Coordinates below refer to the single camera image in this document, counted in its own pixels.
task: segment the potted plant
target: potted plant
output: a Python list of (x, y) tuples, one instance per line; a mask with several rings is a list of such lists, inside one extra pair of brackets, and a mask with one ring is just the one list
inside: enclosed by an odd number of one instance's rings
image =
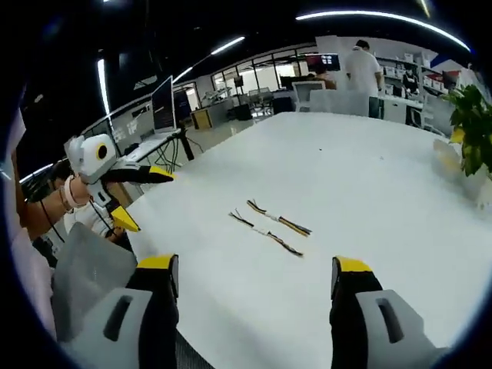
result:
[(488, 188), (492, 185), (492, 105), (474, 85), (457, 88), (443, 99), (455, 107), (450, 118), (454, 126), (450, 141), (461, 143), (465, 191), (473, 200), (480, 199), (480, 205), (483, 205), (488, 196), (483, 192), (490, 191)]

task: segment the yellow robot eye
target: yellow robot eye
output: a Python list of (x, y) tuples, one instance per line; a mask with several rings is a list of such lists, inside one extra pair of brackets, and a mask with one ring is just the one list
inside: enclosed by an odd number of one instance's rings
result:
[(106, 154), (108, 153), (108, 148), (106, 148), (105, 144), (100, 144), (98, 147), (98, 150), (96, 151), (95, 155), (99, 160), (102, 160), (106, 157)]

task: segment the ceiling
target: ceiling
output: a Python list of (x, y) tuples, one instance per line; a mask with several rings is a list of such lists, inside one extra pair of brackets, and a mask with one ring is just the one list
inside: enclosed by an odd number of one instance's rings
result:
[[(96, 62), (104, 58), (111, 110), (140, 95), (135, 83), (157, 75), (178, 75), (236, 36), (246, 39), (223, 54), (205, 58), (180, 82), (210, 74), (260, 52), (313, 42), (319, 35), (353, 35), (409, 42), (458, 61), (469, 54), (445, 38), (413, 25), (380, 18), (319, 18), (298, 22), (295, 17), (320, 10), (378, 10), (427, 17), (423, 0), (163, 2), (159, 0), (91, 0), (36, 5), (36, 22), (21, 24), (22, 40), (12, 52), (20, 60), (26, 88), (22, 100), (27, 133), (18, 148), (21, 176), (63, 155), (63, 143), (104, 115)], [(425, 0), (430, 20), (471, 45), (474, 27), (464, 23), (465, 10), (448, 9), (441, 0)], [(486, 15), (474, 14), (476, 24)], [(38, 148), (33, 155), (33, 147)]]

